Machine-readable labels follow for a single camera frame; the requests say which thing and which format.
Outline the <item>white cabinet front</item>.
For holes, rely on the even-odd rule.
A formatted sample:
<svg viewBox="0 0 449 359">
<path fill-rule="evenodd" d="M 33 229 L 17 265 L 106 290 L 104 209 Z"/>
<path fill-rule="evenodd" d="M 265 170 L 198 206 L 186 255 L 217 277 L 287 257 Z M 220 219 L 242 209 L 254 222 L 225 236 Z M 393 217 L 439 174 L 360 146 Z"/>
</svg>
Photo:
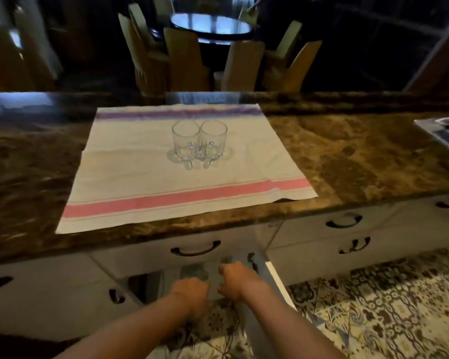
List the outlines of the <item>white cabinet front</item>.
<svg viewBox="0 0 449 359">
<path fill-rule="evenodd" d="M 341 249 L 349 249 L 354 239 L 361 241 L 367 236 L 371 237 L 371 242 L 364 250 L 344 255 L 338 253 Z M 399 224 L 371 232 L 270 248 L 266 254 L 287 286 L 443 247 L 449 247 L 449 223 L 431 219 L 424 223 Z"/>
<path fill-rule="evenodd" d="M 120 290 L 126 301 L 113 304 L 109 289 Z M 82 338 L 140 307 L 115 284 L 56 291 L 34 302 L 0 302 L 0 334 L 54 342 Z"/>
</svg>

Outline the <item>white drawer front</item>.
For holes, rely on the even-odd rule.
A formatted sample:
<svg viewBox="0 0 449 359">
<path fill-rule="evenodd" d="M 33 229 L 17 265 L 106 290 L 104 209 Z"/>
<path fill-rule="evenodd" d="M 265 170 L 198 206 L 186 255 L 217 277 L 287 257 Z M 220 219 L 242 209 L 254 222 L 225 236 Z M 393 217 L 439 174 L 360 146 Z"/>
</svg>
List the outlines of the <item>white drawer front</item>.
<svg viewBox="0 0 449 359">
<path fill-rule="evenodd" d="M 89 256 L 113 278 L 125 278 L 167 268 L 219 260 L 240 253 L 263 252 L 280 226 L 279 221 L 169 237 L 96 250 Z M 221 246 L 203 256 L 186 258 L 170 253 L 173 247 L 186 247 L 215 240 L 221 240 Z"/>
<path fill-rule="evenodd" d="M 281 224 L 269 248 L 285 247 L 335 236 L 369 231 L 387 221 L 400 208 L 402 208 L 401 203 L 394 203 L 289 219 Z M 358 225 L 349 229 L 332 229 L 326 227 L 325 223 L 328 220 L 348 214 L 360 214 L 363 216 L 363 219 Z"/>
<path fill-rule="evenodd" d="M 0 265 L 0 277 L 13 281 L 0 288 L 0 302 L 38 301 L 41 296 L 94 284 L 115 284 L 87 254 L 31 259 Z"/>
</svg>

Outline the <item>person's right forearm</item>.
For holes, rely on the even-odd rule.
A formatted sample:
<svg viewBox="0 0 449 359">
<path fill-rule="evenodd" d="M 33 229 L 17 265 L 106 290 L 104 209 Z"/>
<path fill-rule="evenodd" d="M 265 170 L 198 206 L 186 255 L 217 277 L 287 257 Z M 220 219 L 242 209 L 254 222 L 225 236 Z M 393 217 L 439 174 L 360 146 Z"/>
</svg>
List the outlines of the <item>person's right forearm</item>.
<svg viewBox="0 0 449 359">
<path fill-rule="evenodd" d="M 245 283 L 240 295 L 280 359 L 347 359 L 329 338 L 282 301 L 263 280 Z"/>
</svg>

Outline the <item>white patterned tray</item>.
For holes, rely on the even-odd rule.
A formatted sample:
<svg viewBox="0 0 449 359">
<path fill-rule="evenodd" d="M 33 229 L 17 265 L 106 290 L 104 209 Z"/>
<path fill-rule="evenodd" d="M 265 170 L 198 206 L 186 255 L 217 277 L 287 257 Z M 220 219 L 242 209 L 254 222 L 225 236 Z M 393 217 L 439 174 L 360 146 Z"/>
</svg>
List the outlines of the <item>white patterned tray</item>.
<svg viewBox="0 0 449 359">
<path fill-rule="evenodd" d="M 414 120 L 414 124 L 449 149 L 449 117 Z"/>
</svg>

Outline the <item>clear glass mug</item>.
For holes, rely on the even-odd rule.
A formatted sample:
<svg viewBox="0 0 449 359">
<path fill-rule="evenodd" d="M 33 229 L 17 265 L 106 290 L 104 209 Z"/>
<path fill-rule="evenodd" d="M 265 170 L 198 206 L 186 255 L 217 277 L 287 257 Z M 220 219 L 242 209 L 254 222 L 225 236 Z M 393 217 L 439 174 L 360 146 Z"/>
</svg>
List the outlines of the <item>clear glass mug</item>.
<svg viewBox="0 0 449 359">
<path fill-rule="evenodd" d="M 193 169 L 200 144 L 200 127 L 194 120 L 179 120 L 172 126 L 174 152 L 187 170 Z"/>
<path fill-rule="evenodd" d="M 219 120 L 206 120 L 201 124 L 201 146 L 203 167 L 208 169 L 223 155 L 226 145 L 228 128 Z"/>
</svg>

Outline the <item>white open cabinet door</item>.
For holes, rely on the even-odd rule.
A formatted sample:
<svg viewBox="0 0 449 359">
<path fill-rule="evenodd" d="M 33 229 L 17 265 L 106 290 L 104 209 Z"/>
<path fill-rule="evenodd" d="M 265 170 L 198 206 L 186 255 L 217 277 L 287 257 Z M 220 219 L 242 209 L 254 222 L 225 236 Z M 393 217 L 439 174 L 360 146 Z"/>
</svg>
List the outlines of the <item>white open cabinet door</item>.
<svg viewBox="0 0 449 359">
<path fill-rule="evenodd" d="M 248 268 L 252 269 L 247 263 L 247 254 L 248 253 L 240 253 L 236 256 L 236 259 Z M 258 276 L 270 285 L 274 293 L 280 297 L 283 302 L 286 302 L 291 308 L 297 311 L 297 308 L 288 294 L 285 285 L 281 281 L 275 267 L 271 261 L 268 260 L 267 256 L 255 252 L 254 261 L 258 265 Z M 244 303 L 240 303 L 237 306 L 237 311 L 239 313 L 240 325 L 243 334 L 248 341 L 253 358 L 276 359 L 277 355 L 275 354 L 272 345 L 269 343 L 251 309 L 249 309 Z"/>
</svg>

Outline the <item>person's left forearm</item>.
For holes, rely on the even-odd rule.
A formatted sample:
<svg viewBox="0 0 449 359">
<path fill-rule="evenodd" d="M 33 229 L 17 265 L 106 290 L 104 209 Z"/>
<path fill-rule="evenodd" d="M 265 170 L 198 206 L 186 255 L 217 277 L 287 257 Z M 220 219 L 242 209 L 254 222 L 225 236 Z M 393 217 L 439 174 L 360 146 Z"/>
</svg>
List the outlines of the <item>person's left forearm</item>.
<svg viewBox="0 0 449 359">
<path fill-rule="evenodd" d="M 183 326 L 192 313 L 182 294 L 164 298 L 120 318 L 53 359 L 146 359 Z"/>
</svg>

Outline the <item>person's left hand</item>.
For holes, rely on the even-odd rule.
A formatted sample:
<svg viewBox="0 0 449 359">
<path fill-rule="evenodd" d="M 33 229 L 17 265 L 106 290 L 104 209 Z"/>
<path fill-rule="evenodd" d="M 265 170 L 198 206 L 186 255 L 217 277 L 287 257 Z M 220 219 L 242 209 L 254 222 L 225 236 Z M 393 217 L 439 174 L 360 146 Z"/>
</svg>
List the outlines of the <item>person's left hand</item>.
<svg viewBox="0 0 449 359">
<path fill-rule="evenodd" d="M 200 279 L 196 277 L 186 278 L 186 279 L 180 279 L 176 281 L 170 290 L 171 294 L 179 295 L 184 298 L 187 305 L 187 311 L 189 312 L 189 319 L 193 321 L 197 321 L 201 318 L 195 317 L 195 303 L 196 303 L 196 294 L 195 294 L 195 287 L 196 282 L 201 281 Z"/>
</svg>

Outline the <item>person's right hand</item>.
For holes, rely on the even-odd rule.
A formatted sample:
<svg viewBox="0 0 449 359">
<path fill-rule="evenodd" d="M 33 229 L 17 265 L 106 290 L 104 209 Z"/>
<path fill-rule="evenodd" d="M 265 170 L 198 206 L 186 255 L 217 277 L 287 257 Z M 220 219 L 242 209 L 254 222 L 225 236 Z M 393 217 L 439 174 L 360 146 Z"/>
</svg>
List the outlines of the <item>person's right hand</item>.
<svg viewBox="0 0 449 359">
<path fill-rule="evenodd" d="M 237 298 L 227 298 L 229 300 L 239 302 L 245 299 L 248 289 L 253 288 L 256 284 L 263 283 L 263 280 L 252 269 L 245 266 L 242 262 L 233 262 L 234 279 L 237 288 Z"/>
</svg>

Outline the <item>white striped kitchen towel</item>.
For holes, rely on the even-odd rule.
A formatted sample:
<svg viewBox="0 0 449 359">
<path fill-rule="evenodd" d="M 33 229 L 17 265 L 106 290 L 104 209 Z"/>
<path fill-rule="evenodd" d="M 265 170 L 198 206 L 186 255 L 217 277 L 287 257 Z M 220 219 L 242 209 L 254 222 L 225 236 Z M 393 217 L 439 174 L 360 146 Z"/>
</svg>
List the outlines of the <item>white striped kitchen towel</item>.
<svg viewBox="0 0 449 359">
<path fill-rule="evenodd" d="M 213 162 L 173 144 L 173 126 L 201 137 L 227 129 Z M 318 195 L 258 104 L 98 108 L 56 233 L 74 234 Z"/>
</svg>

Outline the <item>round glossy dining table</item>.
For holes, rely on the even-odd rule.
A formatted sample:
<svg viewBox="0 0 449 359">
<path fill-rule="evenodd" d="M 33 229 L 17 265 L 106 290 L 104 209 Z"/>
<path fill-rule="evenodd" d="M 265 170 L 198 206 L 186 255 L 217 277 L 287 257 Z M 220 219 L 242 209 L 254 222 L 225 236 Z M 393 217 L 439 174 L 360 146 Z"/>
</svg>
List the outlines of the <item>round glossy dining table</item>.
<svg viewBox="0 0 449 359">
<path fill-rule="evenodd" d="M 254 28 L 238 19 L 202 13 L 174 13 L 170 24 L 176 29 L 191 31 L 199 43 L 229 45 L 235 41 L 251 40 Z"/>
</svg>

